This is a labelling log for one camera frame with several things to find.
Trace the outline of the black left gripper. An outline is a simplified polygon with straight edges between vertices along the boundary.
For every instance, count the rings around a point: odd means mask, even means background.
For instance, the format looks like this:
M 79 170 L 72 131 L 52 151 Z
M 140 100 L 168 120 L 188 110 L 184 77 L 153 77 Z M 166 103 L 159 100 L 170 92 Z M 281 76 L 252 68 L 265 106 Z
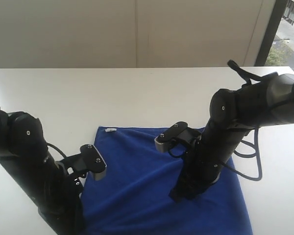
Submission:
M 83 186 L 79 178 L 86 178 L 86 170 L 61 162 L 35 164 L 31 167 L 32 200 L 45 222 L 58 235 L 79 235 L 85 229 L 80 194 Z

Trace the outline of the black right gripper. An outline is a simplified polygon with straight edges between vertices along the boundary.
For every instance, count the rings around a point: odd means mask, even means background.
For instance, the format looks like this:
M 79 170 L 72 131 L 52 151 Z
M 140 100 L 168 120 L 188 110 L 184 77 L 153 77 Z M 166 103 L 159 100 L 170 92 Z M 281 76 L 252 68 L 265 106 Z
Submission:
M 235 142 L 228 139 L 182 141 L 186 147 L 182 154 L 183 167 L 169 197 L 174 202 L 186 199 L 188 193 L 204 193 L 215 184 L 235 150 Z

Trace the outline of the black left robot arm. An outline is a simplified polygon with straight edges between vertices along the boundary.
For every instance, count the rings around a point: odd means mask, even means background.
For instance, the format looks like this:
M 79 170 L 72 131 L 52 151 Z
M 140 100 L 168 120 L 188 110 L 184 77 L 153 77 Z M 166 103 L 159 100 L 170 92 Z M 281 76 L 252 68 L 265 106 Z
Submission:
M 79 235 L 84 230 L 81 183 L 63 161 L 54 160 L 49 146 L 38 118 L 0 108 L 0 165 L 56 234 Z

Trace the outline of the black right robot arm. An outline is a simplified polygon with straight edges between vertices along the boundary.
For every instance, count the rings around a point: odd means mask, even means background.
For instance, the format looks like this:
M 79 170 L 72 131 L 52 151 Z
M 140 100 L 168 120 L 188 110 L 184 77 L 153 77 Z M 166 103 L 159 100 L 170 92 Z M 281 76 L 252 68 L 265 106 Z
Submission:
M 210 118 L 203 129 L 190 128 L 185 122 L 170 127 L 159 143 L 167 151 L 181 144 L 183 165 L 172 200 L 191 200 L 215 184 L 237 146 L 251 131 L 265 126 L 294 124 L 294 75 L 275 73 L 262 76 L 256 83 L 247 81 L 238 90 L 220 89 L 212 97 Z

